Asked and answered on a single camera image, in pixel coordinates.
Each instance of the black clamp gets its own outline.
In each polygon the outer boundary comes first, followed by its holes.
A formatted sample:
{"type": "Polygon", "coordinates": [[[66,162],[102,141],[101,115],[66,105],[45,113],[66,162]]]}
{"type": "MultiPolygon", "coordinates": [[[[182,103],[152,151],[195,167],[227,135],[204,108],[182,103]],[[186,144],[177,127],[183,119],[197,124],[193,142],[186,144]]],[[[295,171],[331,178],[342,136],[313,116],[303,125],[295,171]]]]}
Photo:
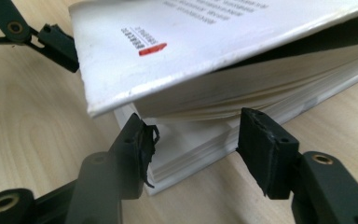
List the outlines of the black clamp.
{"type": "Polygon", "coordinates": [[[270,199],[289,199],[296,223],[358,223],[358,183],[336,158],[298,152],[298,141],[265,113],[243,108],[239,147],[270,199]]]}
{"type": "Polygon", "coordinates": [[[0,0],[0,30],[5,35],[0,37],[0,44],[27,45],[71,72],[79,67],[75,41],[71,36],[58,25],[48,24],[38,33],[27,24],[10,0],[0,0]],[[33,36],[43,47],[32,42],[33,36]]]}
{"type": "Polygon", "coordinates": [[[122,223],[121,200],[151,186],[146,173],[157,141],[157,127],[132,115],[109,151],[83,160],[76,181],[38,199],[28,189],[0,192],[0,224],[122,223]]]}

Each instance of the wooden table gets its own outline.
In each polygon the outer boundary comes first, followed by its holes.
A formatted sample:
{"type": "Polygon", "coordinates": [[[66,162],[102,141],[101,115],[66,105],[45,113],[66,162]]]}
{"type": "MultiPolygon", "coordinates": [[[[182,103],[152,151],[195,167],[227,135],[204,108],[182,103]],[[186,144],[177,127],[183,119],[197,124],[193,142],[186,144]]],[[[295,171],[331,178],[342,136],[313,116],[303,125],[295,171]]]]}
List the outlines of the wooden table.
{"type": "MultiPolygon", "coordinates": [[[[13,1],[36,30],[58,23],[71,32],[76,0],[13,1]]],[[[301,152],[339,158],[358,180],[358,84],[284,125],[301,152]]],[[[0,191],[39,197],[75,179],[82,160],[106,151],[118,134],[112,115],[91,119],[82,81],[27,47],[0,46],[0,191]]],[[[293,223],[290,201],[271,201],[239,155],[149,197],[124,201],[125,223],[293,223]]]]}

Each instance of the clamp jaw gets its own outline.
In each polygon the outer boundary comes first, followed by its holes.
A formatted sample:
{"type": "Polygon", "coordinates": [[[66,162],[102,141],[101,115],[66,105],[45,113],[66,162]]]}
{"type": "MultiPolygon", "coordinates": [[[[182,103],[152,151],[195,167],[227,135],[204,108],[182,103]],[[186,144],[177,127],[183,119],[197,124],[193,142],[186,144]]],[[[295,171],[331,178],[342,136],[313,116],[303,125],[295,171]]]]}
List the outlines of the clamp jaw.
{"type": "Polygon", "coordinates": [[[239,147],[249,172],[272,200],[289,199],[296,223],[358,223],[358,183],[322,152],[298,152],[298,141],[268,115],[243,108],[239,147]]]}
{"type": "Polygon", "coordinates": [[[65,34],[58,25],[48,24],[38,33],[27,24],[10,0],[0,0],[0,30],[5,35],[0,37],[0,44],[26,45],[71,72],[79,67],[75,41],[71,36],[65,34]],[[34,44],[33,36],[44,47],[34,44]]]}

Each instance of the clamp arm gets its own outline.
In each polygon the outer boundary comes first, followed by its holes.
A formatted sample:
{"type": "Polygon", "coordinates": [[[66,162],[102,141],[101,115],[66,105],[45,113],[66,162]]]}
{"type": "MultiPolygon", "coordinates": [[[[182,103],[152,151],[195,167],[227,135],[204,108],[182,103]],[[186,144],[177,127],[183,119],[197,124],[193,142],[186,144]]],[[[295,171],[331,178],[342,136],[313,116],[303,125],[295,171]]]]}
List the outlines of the clamp arm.
{"type": "Polygon", "coordinates": [[[83,160],[76,181],[38,199],[28,189],[0,192],[0,224],[122,223],[121,200],[151,186],[146,172],[157,141],[157,127],[132,115],[109,151],[83,160]]]}
{"type": "Polygon", "coordinates": [[[11,0],[0,0],[0,30],[5,35],[0,37],[0,44],[27,45],[71,72],[79,67],[75,41],[71,36],[58,25],[48,24],[38,33],[27,24],[11,0]],[[33,36],[43,47],[32,42],[33,36]]]}

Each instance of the wood grain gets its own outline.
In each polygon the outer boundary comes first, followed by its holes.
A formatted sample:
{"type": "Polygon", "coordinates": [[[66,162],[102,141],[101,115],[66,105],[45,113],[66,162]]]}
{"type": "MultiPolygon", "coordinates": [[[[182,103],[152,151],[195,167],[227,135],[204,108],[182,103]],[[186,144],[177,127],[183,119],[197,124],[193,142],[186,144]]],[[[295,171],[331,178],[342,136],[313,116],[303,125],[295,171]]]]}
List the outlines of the wood grain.
{"type": "MultiPolygon", "coordinates": [[[[35,29],[58,23],[71,34],[74,1],[13,1],[35,29]]],[[[339,158],[358,180],[358,84],[284,127],[302,152],[339,158]]],[[[73,180],[82,160],[116,138],[111,115],[91,119],[83,83],[22,46],[0,46],[0,191],[31,189],[39,197],[73,180]]],[[[123,203],[124,223],[293,223],[290,201],[262,195],[237,154],[149,197],[123,203]]]]}

